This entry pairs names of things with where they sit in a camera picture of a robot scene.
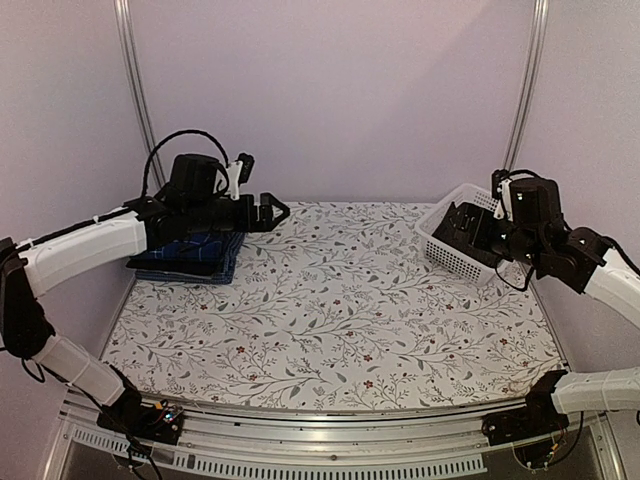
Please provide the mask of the blue plaid long sleeve shirt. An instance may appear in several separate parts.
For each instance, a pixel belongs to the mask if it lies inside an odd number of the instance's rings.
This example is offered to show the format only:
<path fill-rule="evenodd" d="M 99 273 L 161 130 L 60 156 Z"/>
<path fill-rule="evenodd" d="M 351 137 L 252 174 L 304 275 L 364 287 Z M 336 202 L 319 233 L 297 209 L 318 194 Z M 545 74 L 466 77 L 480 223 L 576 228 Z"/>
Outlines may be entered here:
<path fill-rule="evenodd" d="M 237 244 L 242 244 L 242 232 L 200 233 L 187 240 L 174 241 L 154 250 L 134 256 L 135 260 L 187 261 L 213 263 L 231 254 Z"/>

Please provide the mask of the blue checked shirt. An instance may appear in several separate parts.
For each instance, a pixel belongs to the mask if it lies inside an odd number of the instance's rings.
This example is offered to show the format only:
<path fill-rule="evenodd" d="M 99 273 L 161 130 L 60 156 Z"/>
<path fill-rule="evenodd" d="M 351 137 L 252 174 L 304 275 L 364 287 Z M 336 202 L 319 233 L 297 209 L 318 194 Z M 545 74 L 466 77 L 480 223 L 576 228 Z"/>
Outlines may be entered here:
<path fill-rule="evenodd" d="M 230 284 L 246 234 L 194 234 L 132 256 L 126 267 L 141 279 Z"/>

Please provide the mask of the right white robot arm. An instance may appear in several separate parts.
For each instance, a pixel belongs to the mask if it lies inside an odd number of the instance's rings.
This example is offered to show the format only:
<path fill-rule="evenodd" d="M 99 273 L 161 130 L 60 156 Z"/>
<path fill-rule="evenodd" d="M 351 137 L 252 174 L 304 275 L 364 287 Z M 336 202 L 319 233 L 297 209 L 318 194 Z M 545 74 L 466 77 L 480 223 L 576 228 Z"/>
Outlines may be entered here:
<path fill-rule="evenodd" d="M 638 324 L 638 267 L 613 238 L 568 226 L 555 181 L 528 170 L 497 170 L 491 195 L 493 210 L 451 204 L 438 228 L 441 240 L 492 267 L 519 262 L 528 266 L 528 279 L 557 279 Z M 556 414 L 636 411 L 639 370 L 550 371 L 529 390 L 526 404 L 516 422 L 527 436 L 539 435 Z"/>

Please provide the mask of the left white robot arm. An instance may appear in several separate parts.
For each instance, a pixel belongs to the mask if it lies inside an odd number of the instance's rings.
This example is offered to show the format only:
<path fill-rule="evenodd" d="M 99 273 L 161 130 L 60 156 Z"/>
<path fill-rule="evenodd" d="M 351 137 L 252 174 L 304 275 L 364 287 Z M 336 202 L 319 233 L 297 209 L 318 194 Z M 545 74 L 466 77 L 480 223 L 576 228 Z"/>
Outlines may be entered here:
<path fill-rule="evenodd" d="M 242 154 L 228 165 L 200 154 L 175 158 L 169 181 L 153 196 L 36 240 L 1 241 L 1 340 L 5 350 L 33 361 L 110 407 L 128 434 L 148 426 L 148 412 L 126 378 L 83 347 L 56 333 L 39 302 L 59 284 L 125 257 L 181 241 L 192 234 L 271 232 L 290 214 L 270 193 L 243 194 L 253 168 Z"/>

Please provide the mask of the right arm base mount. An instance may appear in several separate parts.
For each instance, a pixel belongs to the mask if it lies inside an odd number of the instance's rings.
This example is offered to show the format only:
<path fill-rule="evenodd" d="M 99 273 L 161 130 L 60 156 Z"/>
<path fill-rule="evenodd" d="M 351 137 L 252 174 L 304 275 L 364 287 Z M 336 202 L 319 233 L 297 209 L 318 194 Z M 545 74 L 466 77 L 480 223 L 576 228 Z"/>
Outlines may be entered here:
<path fill-rule="evenodd" d="M 516 460 L 525 468 L 537 470 L 551 465 L 560 447 L 569 418 L 554 406 L 551 394 L 556 383 L 568 374 L 566 370 L 545 373 L 525 396 L 521 407 L 485 415 L 481 432 L 491 446 L 531 440 L 545 436 L 540 443 L 516 447 Z"/>

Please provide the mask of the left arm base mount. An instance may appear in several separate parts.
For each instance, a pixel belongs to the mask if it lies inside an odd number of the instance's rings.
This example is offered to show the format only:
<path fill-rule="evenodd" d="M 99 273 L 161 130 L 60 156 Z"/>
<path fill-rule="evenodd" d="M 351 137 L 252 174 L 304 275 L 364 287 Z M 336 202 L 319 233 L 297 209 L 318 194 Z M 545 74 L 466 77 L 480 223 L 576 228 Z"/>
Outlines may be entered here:
<path fill-rule="evenodd" d="M 166 399 L 145 405 L 142 395 L 122 372 L 113 367 L 124 392 L 111 406 L 101 406 L 97 425 L 117 433 L 168 445 L 177 445 L 184 425 L 184 409 Z"/>

